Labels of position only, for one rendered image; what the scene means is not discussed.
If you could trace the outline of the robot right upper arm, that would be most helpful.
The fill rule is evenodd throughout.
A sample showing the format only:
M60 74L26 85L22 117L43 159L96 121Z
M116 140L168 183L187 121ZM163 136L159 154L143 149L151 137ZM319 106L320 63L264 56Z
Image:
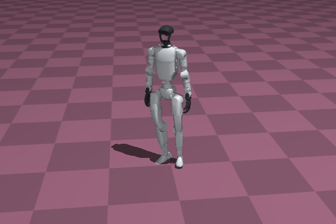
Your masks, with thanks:
M154 70L154 64L155 64L155 60L154 60L154 50L156 47L151 47L148 49L148 64L149 66L146 67L145 69L145 73L147 74L154 74L155 70Z

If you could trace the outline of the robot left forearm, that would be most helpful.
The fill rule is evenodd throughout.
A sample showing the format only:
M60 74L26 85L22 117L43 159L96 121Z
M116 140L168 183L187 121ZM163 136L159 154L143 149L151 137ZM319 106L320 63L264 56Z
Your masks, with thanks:
M186 79L183 79L183 84L184 84L184 91L185 91L185 94L186 93L189 93L189 97L192 96L192 93L191 93L191 85L190 85L190 77L189 77L189 73L187 71L187 78ZM184 95L185 95L184 94Z

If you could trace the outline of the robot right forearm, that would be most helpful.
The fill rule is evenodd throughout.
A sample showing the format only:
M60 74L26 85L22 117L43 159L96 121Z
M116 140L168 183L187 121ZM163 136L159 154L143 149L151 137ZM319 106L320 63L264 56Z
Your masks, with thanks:
M152 75L150 75L150 74L147 74L147 73L145 73L146 74L146 87L145 87L145 89L148 87L150 90L149 90L149 92L150 91L152 91L152 85L153 85L153 74Z

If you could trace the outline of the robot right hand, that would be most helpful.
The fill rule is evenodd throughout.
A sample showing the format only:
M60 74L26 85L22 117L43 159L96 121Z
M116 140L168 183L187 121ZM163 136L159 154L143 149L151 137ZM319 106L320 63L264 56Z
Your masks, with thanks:
M145 94L145 98L144 98L144 102L145 102L145 105L146 105L147 107L150 107L150 103L149 103L149 102L150 102L150 93L152 92L152 91L149 92L149 90L150 90L150 89L147 87L147 88L146 88L146 91L145 91L145 92L146 92L146 94Z

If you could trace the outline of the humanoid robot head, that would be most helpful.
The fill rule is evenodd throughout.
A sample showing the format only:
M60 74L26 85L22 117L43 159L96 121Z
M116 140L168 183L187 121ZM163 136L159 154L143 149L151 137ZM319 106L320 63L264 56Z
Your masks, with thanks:
M170 48L172 45L170 43L171 34L174 33L174 29L169 25L164 25L159 29L159 37L160 41L163 43L164 46L162 48ZM168 36L167 40L162 40L161 35ZM171 45L170 47L168 45Z

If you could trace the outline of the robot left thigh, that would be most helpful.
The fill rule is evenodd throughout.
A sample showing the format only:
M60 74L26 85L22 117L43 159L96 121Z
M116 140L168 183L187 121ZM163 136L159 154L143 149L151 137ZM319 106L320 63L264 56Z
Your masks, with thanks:
M184 110L182 110L182 104L185 98L179 93L172 93L171 111L174 119L174 134L177 132L182 133L182 116Z

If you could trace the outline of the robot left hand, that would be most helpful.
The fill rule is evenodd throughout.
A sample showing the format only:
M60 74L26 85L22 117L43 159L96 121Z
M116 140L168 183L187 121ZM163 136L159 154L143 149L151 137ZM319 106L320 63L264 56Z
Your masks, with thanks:
M183 113L187 113L190 110L190 105L191 105L191 97L189 97L189 93L185 94L185 99L186 99L186 106L183 110L185 110L185 112Z

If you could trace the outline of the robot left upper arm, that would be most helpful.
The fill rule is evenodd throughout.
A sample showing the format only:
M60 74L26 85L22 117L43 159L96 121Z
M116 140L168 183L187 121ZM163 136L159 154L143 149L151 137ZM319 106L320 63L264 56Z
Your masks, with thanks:
M181 67L181 72L180 76L181 79L186 79L187 78L187 53L183 49L176 49L175 50L176 57L179 59L180 67Z

